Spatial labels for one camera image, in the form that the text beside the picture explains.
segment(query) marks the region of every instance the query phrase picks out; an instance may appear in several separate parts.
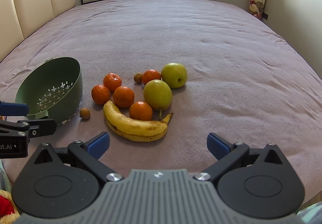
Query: pink blanket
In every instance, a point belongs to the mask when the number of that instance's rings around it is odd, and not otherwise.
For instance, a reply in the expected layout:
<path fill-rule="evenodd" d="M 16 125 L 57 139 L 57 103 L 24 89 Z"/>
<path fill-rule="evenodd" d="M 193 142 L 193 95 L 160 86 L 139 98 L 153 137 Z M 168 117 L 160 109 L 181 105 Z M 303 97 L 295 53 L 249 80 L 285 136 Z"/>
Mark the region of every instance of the pink blanket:
<path fill-rule="evenodd" d="M 0 63 L 0 99 L 13 102 L 31 71 L 61 56 L 80 62 L 80 107 L 92 117 L 73 116 L 55 135 L 32 139 L 29 154 L 41 142 L 64 147 L 108 131 L 110 149 L 100 160 L 121 174 L 131 168 L 192 173 L 216 161 L 206 147 L 215 132 L 254 148 L 278 144 L 304 183 L 305 200 L 322 190 L 322 81 L 283 38 L 242 9 L 205 0 L 110 0 L 73 8 Z M 143 100 L 133 75 L 169 62 L 184 64 L 189 79 L 173 90 L 165 137 L 135 143 L 115 135 L 91 99 L 92 87 L 117 73 L 135 100 Z M 27 159 L 4 161 L 12 181 Z"/>

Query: green pear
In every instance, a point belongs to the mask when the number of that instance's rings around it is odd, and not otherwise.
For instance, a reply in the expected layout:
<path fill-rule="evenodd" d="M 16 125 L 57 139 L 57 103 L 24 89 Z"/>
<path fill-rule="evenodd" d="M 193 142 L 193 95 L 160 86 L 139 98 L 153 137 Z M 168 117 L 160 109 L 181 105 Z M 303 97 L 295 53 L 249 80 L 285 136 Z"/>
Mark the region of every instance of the green pear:
<path fill-rule="evenodd" d="M 161 77 L 171 89 L 177 89 L 186 84 L 188 73 L 184 65 L 180 63 L 168 63 L 163 67 Z"/>
<path fill-rule="evenodd" d="M 145 101 L 157 111 L 166 110 L 172 101 L 172 91 L 168 84 L 161 80 L 149 81 L 143 90 Z"/>

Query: red and yellow plush toy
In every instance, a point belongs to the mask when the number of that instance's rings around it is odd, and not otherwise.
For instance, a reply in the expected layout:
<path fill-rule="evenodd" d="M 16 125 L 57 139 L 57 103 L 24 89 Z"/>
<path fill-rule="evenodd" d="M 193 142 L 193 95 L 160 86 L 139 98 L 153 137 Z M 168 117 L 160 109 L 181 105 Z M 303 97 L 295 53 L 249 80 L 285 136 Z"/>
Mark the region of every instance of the red and yellow plush toy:
<path fill-rule="evenodd" d="M 10 192 L 0 190 L 0 224 L 11 224 L 20 217 Z"/>

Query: triangular hole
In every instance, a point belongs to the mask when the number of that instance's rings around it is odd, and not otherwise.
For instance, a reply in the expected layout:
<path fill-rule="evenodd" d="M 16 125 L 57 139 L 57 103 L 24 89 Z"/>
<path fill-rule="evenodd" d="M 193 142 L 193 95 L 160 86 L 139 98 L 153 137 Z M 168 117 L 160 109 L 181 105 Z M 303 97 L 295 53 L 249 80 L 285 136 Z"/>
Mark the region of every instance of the triangular hole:
<path fill-rule="evenodd" d="M 37 157 L 35 164 L 48 163 L 48 162 L 52 162 L 52 161 L 53 161 L 53 159 L 50 156 L 48 150 L 43 149 L 40 152 L 39 156 Z"/>
<path fill-rule="evenodd" d="M 280 157 L 277 155 L 276 151 L 272 149 L 268 152 L 268 155 L 265 158 L 265 162 L 274 163 L 274 164 L 283 164 Z"/>

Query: headboard panel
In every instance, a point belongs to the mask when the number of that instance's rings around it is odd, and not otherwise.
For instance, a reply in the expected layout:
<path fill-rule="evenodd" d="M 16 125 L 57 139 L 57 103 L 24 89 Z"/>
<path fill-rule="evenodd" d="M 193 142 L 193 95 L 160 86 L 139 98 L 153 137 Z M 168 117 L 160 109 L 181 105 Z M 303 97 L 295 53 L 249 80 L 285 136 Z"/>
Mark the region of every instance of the headboard panel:
<path fill-rule="evenodd" d="M 0 62 L 22 41 L 19 20 L 13 0 L 0 0 Z"/>
<path fill-rule="evenodd" d="M 0 0 L 0 62 L 24 39 L 74 6 L 75 0 Z"/>

